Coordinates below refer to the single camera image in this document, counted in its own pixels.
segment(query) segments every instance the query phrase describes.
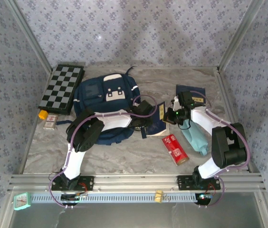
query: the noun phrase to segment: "green clock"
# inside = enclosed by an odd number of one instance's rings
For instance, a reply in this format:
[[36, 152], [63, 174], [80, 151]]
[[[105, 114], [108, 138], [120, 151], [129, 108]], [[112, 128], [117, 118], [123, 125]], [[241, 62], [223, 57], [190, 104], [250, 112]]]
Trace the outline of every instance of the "green clock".
[[28, 192], [14, 196], [14, 210], [22, 210], [31, 206], [31, 196]]

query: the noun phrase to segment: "red snack box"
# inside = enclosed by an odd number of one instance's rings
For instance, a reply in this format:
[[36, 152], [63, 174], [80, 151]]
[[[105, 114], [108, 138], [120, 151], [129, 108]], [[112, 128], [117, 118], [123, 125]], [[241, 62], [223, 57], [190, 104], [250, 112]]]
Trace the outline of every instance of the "red snack box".
[[185, 153], [174, 134], [170, 134], [163, 138], [162, 141], [176, 165], [180, 165], [189, 160], [188, 155]]

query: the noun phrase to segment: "teal cloth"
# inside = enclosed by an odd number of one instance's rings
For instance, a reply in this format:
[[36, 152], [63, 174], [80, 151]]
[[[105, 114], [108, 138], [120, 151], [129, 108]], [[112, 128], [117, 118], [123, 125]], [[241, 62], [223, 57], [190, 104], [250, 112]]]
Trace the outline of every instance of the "teal cloth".
[[[191, 127], [188, 130], [182, 130], [182, 133], [191, 144], [193, 149], [196, 152], [201, 153], [201, 155], [205, 156], [207, 154], [208, 141], [203, 132], [201, 132], [201, 130], [193, 121], [190, 121], [190, 125]], [[180, 125], [180, 128], [182, 129], [187, 129], [188, 127], [189, 120], [185, 120], [183, 122], [183, 125]]]

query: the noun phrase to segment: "blue floral wallpaper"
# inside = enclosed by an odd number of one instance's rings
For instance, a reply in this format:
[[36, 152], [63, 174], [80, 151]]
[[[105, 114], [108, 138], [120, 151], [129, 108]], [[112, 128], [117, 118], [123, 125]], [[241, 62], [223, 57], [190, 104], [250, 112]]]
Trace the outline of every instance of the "blue floral wallpaper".
[[17, 0], [50, 64], [217, 66], [251, 0]]
[[21, 162], [47, 75], [0, 0], [0, 206]]
[[252, 160], [268, 190], [268, 0], [258, 12], [224, 77], [246, 129]]

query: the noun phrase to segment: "chessboard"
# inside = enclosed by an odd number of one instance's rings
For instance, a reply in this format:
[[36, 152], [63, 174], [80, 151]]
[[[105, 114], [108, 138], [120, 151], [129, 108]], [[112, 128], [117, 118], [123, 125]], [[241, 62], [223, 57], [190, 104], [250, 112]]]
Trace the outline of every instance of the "chessboard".
[[84, 75], [83, 66], [58, 65], [52, 73], [39, 109], [69, 115], [74, 92]]

